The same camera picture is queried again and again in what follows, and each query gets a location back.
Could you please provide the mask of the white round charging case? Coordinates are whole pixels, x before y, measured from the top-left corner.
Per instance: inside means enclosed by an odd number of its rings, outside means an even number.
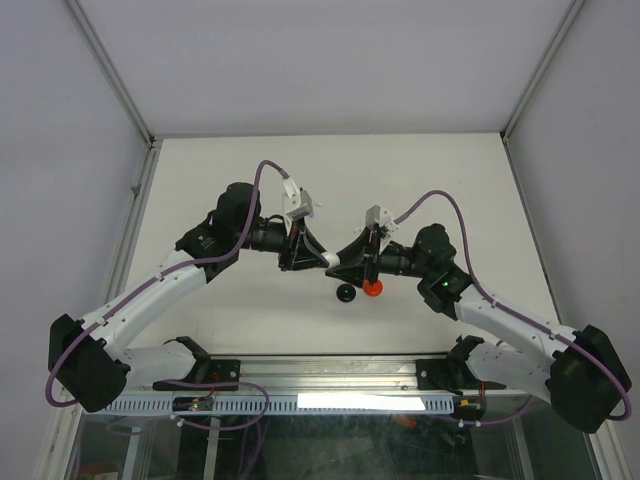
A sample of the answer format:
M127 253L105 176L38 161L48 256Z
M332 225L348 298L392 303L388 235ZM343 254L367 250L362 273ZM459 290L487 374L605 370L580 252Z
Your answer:
M326 261L328 269L335 268L341 263L340 258L336 253L323 252L321 256Z

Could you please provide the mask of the black round charging case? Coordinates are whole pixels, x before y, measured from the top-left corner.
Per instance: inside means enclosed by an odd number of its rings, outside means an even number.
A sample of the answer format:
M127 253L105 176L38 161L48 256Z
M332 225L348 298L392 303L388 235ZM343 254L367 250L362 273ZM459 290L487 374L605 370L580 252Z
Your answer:
M356 298L357 292L353 285L343 283L336 289L336 297L343 303L350 303Z

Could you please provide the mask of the orange round charging case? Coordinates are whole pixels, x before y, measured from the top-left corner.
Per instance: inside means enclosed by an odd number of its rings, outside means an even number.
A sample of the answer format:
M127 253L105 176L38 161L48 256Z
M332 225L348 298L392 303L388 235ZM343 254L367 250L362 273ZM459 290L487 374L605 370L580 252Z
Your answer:
M365 280L363 282L362 290L366 295L370 297L378 297L382 294L384 285L380 280L376 280L375 282Z

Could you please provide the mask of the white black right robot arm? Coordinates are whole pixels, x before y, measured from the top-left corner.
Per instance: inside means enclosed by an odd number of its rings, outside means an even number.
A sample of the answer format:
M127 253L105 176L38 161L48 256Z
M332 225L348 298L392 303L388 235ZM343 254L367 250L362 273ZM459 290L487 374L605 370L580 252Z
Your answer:
M445 228L422 228L412 247L384 243L379 227L366 228L338 253L324 253L327 275L362 289L376 288L382 274L415 277L418 293L435 313L498 339L460 340L447 356L452 383L501 384L548 403L583 433L632 412L632 383L607 335L593 326L575 330L546 322L489 294L469 270L455 262Z

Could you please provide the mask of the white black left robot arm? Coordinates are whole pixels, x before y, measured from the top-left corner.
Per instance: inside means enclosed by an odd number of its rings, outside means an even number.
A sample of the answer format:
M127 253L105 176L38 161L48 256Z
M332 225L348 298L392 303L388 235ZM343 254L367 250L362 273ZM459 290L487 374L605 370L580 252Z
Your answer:
M188 388L206 383L210 355L190 337L161 345L133 347L133 341L181 299L211 283L239 259L243 249L276 253L282 270L329 269L339 263L306 228L313 208L308 193L294 181L283 182L284 210L272 222L260 215L256 185L237 182L218 198L205 219L187 231L145 278L106 305L75 320L56 319L49 334L47 401L56 407L53 384L59 382L94 413L127 390L174 380Z

